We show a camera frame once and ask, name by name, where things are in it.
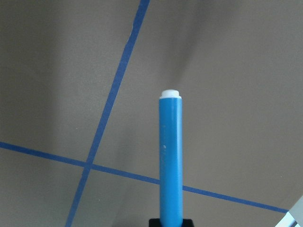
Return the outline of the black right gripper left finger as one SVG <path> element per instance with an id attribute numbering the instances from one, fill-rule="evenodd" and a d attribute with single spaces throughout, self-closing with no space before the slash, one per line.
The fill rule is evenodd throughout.
<path id="1" fill-rule="evenodd" d="M 159 218 L 149 219 L 148 227 L 161 227 L 161 222 Z"/>

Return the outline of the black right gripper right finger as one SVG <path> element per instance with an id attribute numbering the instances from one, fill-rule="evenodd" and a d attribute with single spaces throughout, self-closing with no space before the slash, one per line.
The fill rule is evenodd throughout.
<path id="1" fill-rule="evenodd" d="M 193 220 L 183 219 L 181 227 L 193 227 Z"/>

